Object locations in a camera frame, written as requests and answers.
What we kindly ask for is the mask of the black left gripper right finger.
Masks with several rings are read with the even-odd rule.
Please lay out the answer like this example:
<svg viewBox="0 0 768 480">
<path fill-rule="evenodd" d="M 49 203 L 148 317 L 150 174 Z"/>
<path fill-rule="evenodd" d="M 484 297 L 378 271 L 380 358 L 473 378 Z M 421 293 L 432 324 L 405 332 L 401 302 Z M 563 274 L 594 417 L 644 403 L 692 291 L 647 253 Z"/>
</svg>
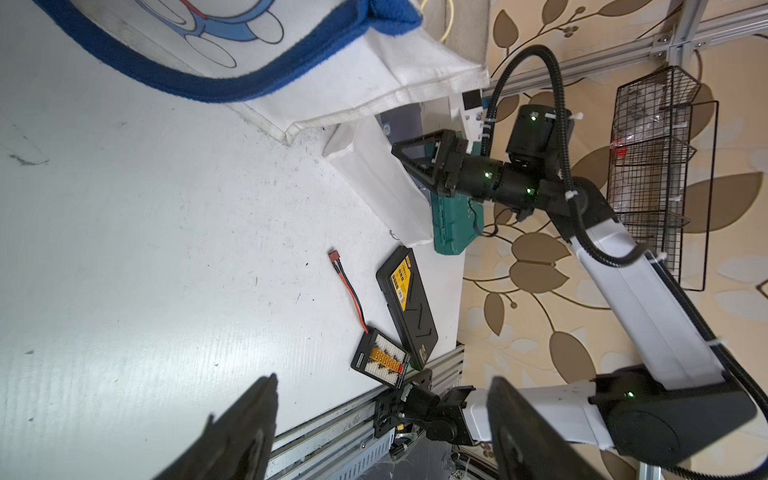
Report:
<svg viewBox="0 0 768 480">
<path fill-rule="evenodd" d="M 602 477 L 506 379 L 493 379 L 487 411 L 500 479 Z"/>
</svg>

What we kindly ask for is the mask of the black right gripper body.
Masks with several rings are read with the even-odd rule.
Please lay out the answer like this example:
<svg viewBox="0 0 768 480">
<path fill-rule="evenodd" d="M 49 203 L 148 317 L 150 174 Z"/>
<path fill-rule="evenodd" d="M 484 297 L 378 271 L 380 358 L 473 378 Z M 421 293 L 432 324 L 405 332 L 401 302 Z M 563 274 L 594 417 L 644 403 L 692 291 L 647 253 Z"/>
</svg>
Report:
<svg viewBox="0 0 768 480">
<path fill-rule="evenodd" d="M 439 131 L 435 188 L 441 195 L 462 194 L 512 210 L 566 210 L 558 125 L 552 107 L 520 107 L 505 149 L 506 162 L 470 155 L 456 132 Z"/>
</svg>

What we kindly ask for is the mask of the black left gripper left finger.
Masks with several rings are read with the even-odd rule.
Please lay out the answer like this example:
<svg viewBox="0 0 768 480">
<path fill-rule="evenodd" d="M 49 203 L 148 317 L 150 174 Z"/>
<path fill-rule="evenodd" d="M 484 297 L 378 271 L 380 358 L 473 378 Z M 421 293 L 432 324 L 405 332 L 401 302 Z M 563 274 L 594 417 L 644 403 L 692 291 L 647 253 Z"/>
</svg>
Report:
<svg viewBox="0 0 768 480">
<path fill-rule="evenodd" d="M 275 438 L 278 379 L 259 378 L 158 479 L 264 479 Z"/>
</svg>

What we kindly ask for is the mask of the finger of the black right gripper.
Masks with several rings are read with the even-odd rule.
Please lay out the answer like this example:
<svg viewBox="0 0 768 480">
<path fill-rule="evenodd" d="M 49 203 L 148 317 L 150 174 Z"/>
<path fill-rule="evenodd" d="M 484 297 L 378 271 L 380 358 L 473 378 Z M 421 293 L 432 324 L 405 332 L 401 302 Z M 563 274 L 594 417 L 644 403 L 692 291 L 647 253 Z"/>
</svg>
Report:
<svg viewBox="0 0 768 480">
<path fill-rule="evenodd" d="M 455 131 L 442 129 L 395 142 L 391 153 L 401 162 L 406 172 L 429 191 L 437 195 L 451 195 L 447 164 L 457 143 Z"/>
</svg>

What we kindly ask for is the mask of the blue-grey mesh pouch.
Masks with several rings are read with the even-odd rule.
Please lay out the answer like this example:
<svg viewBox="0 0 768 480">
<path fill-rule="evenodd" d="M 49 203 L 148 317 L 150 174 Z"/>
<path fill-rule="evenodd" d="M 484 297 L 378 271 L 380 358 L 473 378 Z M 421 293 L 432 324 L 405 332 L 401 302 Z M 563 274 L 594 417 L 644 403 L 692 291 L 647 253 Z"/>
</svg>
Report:
<svg viewBox="0 0 768 480">
<path fill-rule="evenodd" d="M 404 105 L 377 115 L 377 121 L 391 144 L 424 134 L 421 105 Z"/>
</svg>

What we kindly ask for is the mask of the white mesh pouch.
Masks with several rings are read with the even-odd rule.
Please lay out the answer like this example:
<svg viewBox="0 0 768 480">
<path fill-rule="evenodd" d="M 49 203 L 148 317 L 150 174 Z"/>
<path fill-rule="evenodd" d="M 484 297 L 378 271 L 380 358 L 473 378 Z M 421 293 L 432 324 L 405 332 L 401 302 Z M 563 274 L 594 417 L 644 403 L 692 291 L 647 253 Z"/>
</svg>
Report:
<svg viewBox="0 0 768 480">
<path fill-rule="evenodd" d="M 407 247 L 433 241 L 430 205 L 373 117 L 342 123 L 323 157 Z"/>
</svg>

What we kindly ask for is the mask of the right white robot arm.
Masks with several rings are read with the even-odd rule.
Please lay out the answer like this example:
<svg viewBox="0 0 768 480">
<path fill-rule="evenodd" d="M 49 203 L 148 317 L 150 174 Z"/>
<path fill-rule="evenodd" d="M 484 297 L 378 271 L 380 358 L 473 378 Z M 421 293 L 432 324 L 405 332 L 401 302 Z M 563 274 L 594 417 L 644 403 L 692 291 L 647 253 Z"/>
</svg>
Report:
<svg viewBox="0 0 768 480">
<path fill-rule="evenodd" d="M 487 108 L 479 155 L 452 130 L 398 142 L 393 155 L 436 195 L 490 201 L 519 219 L 544 211 L 641 361 L 560 387 L 518 390 L 498 376 L 486 389 L 459 387 L 444 400 L 407 392 L 401 416 L 439 441 L 491 443 L 503 479 L 594 479 L 578 444 L 691 479 L 684 460 L 765 413 L 766 393 L 715 336 L 664 255 L 635 242 L 600 189 L 572 173 L 573 121 L 560 66 L 543 45 L 525 48 L 514 63 L 531 57 L 548 71 L 554 106 L 524 110 L 507 161 L 490 155 L 496 100 Z"/>
</svg>

